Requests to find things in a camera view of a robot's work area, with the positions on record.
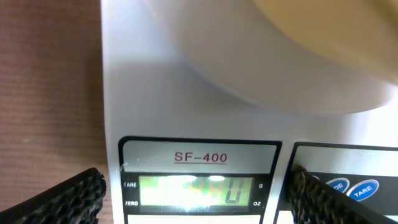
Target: brown background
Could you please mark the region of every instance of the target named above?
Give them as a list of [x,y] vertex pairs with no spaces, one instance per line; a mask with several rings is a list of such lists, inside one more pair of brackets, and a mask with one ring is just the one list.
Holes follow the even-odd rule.
[[0,0],[0,210],[90,167],[109,182],[100,2]]

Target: blue button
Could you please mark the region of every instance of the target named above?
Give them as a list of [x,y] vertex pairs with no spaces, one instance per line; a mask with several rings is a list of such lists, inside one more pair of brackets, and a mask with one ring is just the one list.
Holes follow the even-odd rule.
[[379,182],[377,180],[364,180],[354,185],[348,192],[347,195],[352,199],[360,202],[372,196],[377,192],[379,188]]
[[347,178],[340,177],[333,180],[329,180],[326,184],[340,191],[341,193],[344,193],[349,187],[349,180]]

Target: black textured grip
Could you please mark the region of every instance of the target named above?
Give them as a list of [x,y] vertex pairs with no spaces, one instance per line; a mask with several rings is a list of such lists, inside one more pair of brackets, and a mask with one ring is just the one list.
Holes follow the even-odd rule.
[[294,223],[396,224],[308,175],[303,167],[289,174],[286,189]]
[[88,169],[45,192],[0,213],[0,223],[92,224],[102,209],[106,182]]

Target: model label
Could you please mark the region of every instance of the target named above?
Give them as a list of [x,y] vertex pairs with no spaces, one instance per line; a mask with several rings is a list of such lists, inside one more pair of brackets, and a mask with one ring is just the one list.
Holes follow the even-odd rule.
[[204,156],[193,155],[193,152],[176,152],[174,164],[216,164],[226,165],[228,156],[225,153],[206,153]]

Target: scale display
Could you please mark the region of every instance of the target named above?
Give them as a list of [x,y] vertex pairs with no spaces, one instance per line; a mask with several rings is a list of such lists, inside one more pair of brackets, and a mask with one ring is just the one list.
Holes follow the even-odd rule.
[[141,205],[178,206],[187,210],[210,206],[247,207],[252,177],[211,175],[139,176]]
[[281,144],[120,139],[124,223],[262,223]]

